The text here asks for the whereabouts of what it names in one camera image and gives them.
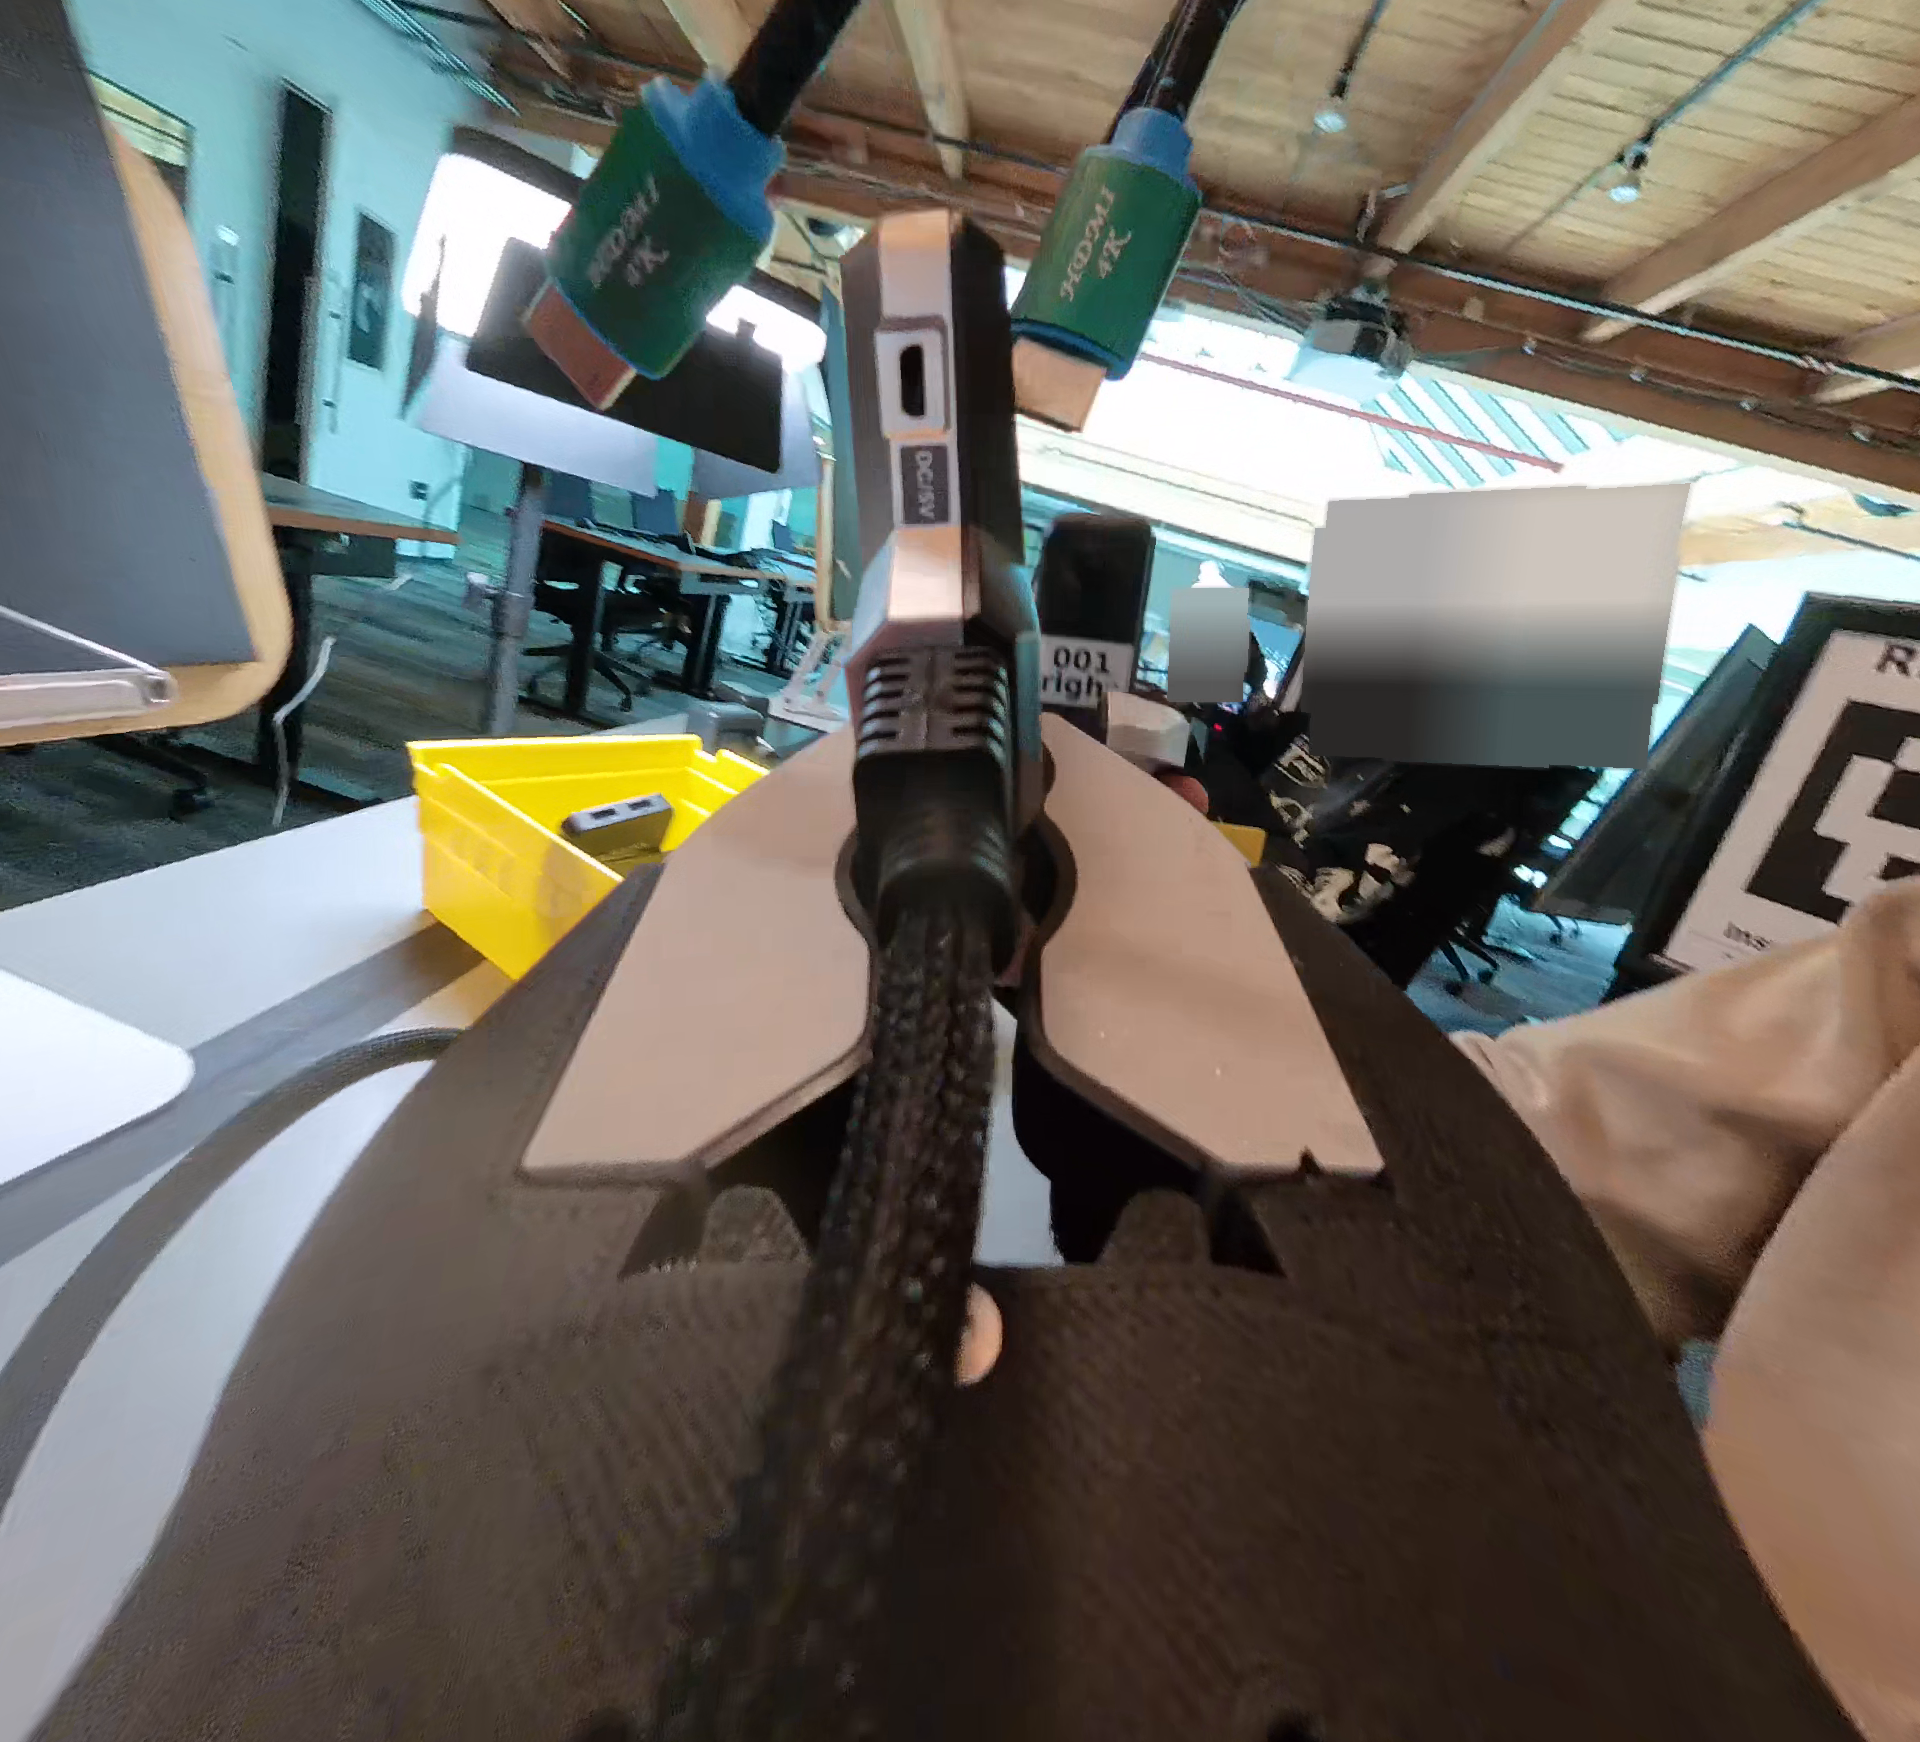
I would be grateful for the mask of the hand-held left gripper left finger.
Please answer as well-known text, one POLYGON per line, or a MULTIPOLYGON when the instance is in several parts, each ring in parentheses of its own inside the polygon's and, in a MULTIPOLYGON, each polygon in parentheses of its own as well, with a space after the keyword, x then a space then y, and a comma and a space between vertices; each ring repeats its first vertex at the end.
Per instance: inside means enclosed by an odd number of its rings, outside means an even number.
POLYGON ((524 1150, 528 1176, 709 1171, 861 1067, 875 941, 845 884, 852 769, 841 725, 663 861, 524 1150))

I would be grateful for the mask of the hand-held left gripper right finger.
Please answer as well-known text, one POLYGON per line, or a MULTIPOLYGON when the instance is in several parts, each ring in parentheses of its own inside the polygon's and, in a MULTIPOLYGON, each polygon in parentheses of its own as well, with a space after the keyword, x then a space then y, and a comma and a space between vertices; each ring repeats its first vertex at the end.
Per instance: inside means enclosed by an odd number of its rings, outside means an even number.
POLYGON ((1384 1156, 1263 881, 1168 783, 1059 713, 1020 968, 1020 1152, 1052 1244, 1098 1257, 1137 1194, 1370 1185, 1384 1156))

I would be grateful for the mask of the dark grey hdmi adapter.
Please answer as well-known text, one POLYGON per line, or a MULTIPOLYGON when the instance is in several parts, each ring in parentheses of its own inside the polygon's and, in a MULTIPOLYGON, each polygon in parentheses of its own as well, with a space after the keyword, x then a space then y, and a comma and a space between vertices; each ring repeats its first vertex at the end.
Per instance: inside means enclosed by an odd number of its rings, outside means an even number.
POLYGON ((1012 330, 970 217, 884 217, 855 254, 893 525, 848 698, 872 1054, 733 1520, 679 1611, 640 1738, 875 1738, 869 1664, 920 1513, 973 1287, 996 977, 1042 788, 1020 577, 1012 330))
POLYGON ((566 814, 558 833, 589 859, 626 874, 664 854, 674 817, 666 793, 634 793, 566 814))

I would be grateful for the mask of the yellow storage bin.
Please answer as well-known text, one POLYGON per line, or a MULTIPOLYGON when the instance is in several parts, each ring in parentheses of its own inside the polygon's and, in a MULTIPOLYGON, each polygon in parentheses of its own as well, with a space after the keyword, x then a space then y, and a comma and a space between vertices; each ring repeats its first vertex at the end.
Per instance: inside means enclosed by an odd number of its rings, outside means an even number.
POLYGON ((660 795, 674 851, 767 767, 698 735, 540 735, 407 745, 423 909, 506 977, 524 976, 620 884, 566 817, 660 795))

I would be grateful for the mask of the person's right forearm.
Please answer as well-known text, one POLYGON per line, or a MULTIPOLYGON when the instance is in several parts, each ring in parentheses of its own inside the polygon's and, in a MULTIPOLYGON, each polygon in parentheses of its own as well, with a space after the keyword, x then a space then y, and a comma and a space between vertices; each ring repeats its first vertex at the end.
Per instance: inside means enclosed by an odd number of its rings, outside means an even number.
POLYGON ((1668 1351, 1791 1287, 1916 1297, 1918 888, 1586 1013, 1453 1046, 1586 1206, 1668 1351))

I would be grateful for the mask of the black framed panel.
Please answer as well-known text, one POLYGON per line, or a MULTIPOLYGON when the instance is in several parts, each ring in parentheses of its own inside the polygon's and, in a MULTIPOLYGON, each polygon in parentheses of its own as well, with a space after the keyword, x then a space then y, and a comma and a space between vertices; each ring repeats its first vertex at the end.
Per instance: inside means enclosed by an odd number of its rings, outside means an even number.
POLYGON ((1677 846, 1744 735, 1774 638, 1744 625, 1693 690, 1647 758, 1607 799, 1566 859, 1531 897, 1531 913, 1632 927, 1677 846))

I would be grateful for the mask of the white tablet stand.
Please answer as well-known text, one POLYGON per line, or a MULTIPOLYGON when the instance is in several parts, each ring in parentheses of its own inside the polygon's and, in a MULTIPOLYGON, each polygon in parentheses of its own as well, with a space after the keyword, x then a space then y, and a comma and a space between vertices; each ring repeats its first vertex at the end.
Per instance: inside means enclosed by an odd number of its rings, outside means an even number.
MULTIPOLYGON (((5 745, 146 721, 177 698, 167 669, 5 605, 5 745)), ((3 1184, 156 1113, 193 1066, 185 1048, 5 969, 3 1184)))

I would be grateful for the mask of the black framed marker sign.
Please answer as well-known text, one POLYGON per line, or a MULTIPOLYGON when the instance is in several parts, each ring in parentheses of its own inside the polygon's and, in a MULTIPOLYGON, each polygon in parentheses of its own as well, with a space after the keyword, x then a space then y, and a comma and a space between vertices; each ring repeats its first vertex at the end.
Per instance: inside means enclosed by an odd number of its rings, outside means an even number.
POLYGON ((1918 872, 1918 604, 1809 593, 1607 998, 1825 938, 1918 872))

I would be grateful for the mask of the person's beige hoodie torso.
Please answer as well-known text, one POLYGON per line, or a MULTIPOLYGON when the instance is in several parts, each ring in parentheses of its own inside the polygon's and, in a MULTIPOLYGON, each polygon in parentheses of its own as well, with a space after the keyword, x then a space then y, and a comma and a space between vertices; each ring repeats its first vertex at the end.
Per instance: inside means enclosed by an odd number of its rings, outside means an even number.
POLYGON ((1916 1142, 1837 1142, 1722 1332, 1708 1463, 1866 1738, 1918 1735, 1916 1142))

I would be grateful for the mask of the wooden board with black panel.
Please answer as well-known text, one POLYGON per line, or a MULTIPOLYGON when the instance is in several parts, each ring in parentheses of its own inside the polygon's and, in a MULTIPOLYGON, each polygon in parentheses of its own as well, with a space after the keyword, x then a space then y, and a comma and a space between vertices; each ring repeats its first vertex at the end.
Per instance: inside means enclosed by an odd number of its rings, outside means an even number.
POLYGON ((198 252, 66 1, 3 24, 3 744, 226 719, 295 619, 198 252))

